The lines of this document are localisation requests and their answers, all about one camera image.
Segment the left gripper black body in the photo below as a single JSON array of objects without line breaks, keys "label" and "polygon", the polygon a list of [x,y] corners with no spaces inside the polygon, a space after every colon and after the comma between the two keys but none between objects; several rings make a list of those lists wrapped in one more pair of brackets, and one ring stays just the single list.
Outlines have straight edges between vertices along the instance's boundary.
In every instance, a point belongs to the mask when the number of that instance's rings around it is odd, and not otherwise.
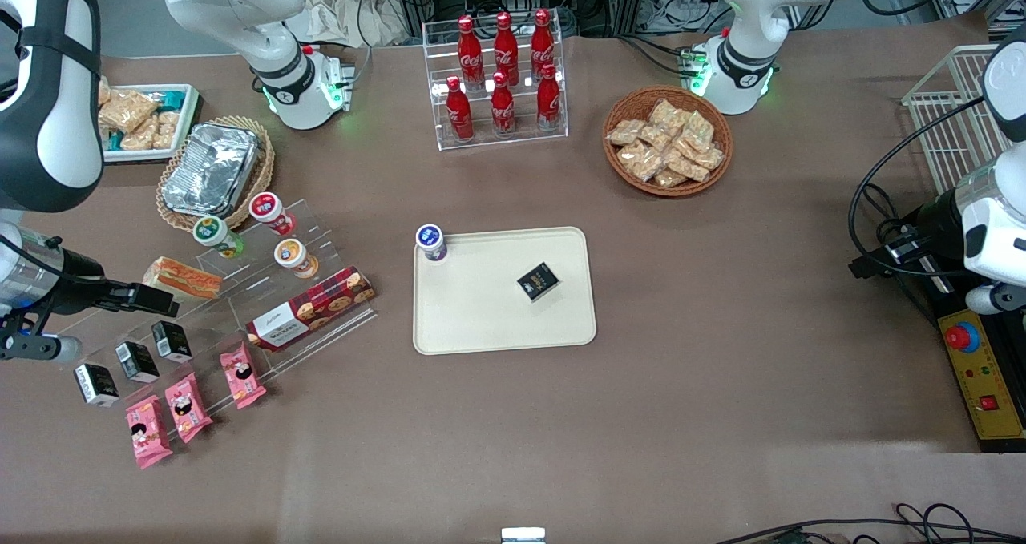
[{"label": "left gripper black body", "polygon": [[963,263],[963,220],[954,192],[945,192],[901,218],[879,224],[879,273],[920,277],[970,276]]}]

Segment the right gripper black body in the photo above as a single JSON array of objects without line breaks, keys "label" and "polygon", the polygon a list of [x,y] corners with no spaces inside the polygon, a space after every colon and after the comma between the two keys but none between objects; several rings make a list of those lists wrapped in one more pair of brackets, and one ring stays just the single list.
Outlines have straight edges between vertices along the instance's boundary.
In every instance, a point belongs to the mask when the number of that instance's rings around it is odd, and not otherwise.
[{"label": "right gripper black body", "polygon": [[119,311],[127,308],[132,295],[130,284],[106,278],[105,270],[92,258],[65,251],[51,311],[79,313],[91,308]]}]

